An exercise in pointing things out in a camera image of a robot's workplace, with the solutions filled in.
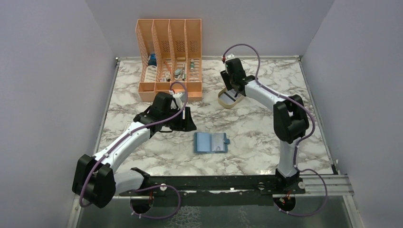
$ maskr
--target marble table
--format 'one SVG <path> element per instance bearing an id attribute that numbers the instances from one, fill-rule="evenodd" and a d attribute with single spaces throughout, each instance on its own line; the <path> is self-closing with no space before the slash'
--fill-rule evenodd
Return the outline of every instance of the marble table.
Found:
<path id="1" fill-rule="evenodd" d="M 243 60 L 242 64 L 248 74 L 255 74 L 256 60 Z M 137 148 L 117 172 L 138 167 L 151 175 L 168 176 L 274 174 L 280 144 L 273 130 L 272 112 L 247 97 L 234 108 L 224 109 L 217 102 L 217 94 L 224 88 L 220 76 L 224 69 L 222 62 L 203 60 L 202 67 L 203 100 L 188 106 L 197 131 L 227 133 L 231 140 L 229 152 L 194 154 L 194 132 L 157 133 Z M 133 117 L 150 105 L 141 102 L 137 93 L 141 70 L 140 60 L 121 61 L 99 150 L 122 134 Z M 302 96 L 305 106 L 314 112 L 297 60 L 262 60 L 259 79 L 279 92 Z M 301 143 L 298 163 L 301 169 L 309 167 L 321 174 L 332 173 L 318 128 Z"/>

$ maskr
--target wooden storage box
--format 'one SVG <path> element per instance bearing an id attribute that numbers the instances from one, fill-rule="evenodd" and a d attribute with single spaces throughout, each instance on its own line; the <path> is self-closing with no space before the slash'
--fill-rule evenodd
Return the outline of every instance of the wooden storage box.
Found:
<path id="1" fill-rule="evenodd" d="M 185 68 L 185 84 L 189 101 L 202 100 L 202 20 L 201 19 L 139 19 L 136 25 L 137 41 L 143 63 L 138 93 L 144 102 L 152 102 L 158 92 L 168 93 L 175 81 L 176 69 Z M 155 53 L 157 77 L 155 82 L 144 82 L 148 57 Z M 160 82 L 166 72 L 170 82 Z M 174 85 L 175 91 L 183 91 Z"/>

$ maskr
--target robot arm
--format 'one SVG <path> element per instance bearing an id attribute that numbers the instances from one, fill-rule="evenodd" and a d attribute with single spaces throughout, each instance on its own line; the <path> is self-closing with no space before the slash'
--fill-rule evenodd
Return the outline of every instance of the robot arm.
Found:
<path id="1" fill-rule="evenodd" d="M 294 148 L 296 141 L 305 136 L 309 127 L 307 114 L 300 107 L 280 97 L 287 95 L 273 89 L 270 89 L 270 92 L 259 85 L 254 76 L 246 76 L 240 59 L 234 55 L 225 59 L 226 70 L 221 71 L 221 77 L 227 90 L 234 89 L 238 94 L 255 99 L 273 112 L 274 132 L 280 139 L 280 161 L 276 176 L 280 178 L 280 184 L 285 189 L 293 186 L 299 178 L 299 172 L 293 162 Z M 304 105 L 298 95 L 289 98 Z"/>
<path id="2" fill-rule="evenodd" d="M 87 177 L 91 175 L 84 189 L 84 198 L 99 208 L 106 206 L 112 197 L 127 190 L 139 189 L 143 183 L 140 171 L 130 170 L 116 173 L 122 162 L 142 143 L 150 139 L 162 127 L 172 131 L 194 131 L 190 107 L 169 121 L 166 120 L 182 109 L 182 93 L 158 93 L 153 104 L 133 119 L 130 127 L 116 140 L 93 157 L 86 154 L 77 162 L 72 190 L 80 195 Z M 96 163 L 99 163 L 90 174 Z"/>

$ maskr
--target gray wall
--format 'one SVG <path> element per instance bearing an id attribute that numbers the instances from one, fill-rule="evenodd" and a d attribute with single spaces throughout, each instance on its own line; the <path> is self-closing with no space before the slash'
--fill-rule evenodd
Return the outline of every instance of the gray wall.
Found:
<path id="1" fill-rule="evenodd" d="M 64 227 L 114 55 L 84 0 L 0 3 L 0 227 Z"/>
<path id="2" fill-rule="evenodd" d="M 137 19 L 201 18 L 203 55 L 249 43 L 261 55 L 302 55 L 333 0 L 86 0 L 112 51 L 139 56 Z M 253 55 L 246 47 L 238 55 Z"/>
<path id="3" fill-rule="evenodd" d="M 335 0 L 302 59 L 365 227 L 403 218 L 403 1 Z"/>

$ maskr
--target blue wallet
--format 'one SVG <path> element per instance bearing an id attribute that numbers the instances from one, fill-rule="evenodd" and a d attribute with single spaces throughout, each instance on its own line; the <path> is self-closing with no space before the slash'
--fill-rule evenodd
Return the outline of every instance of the blue wallet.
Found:
<path id="1" fill-rule="evenodd" d="M 226 153 L 229 143 L 226 133 L 196 132 L 194 134 L 195 153 Z"/>

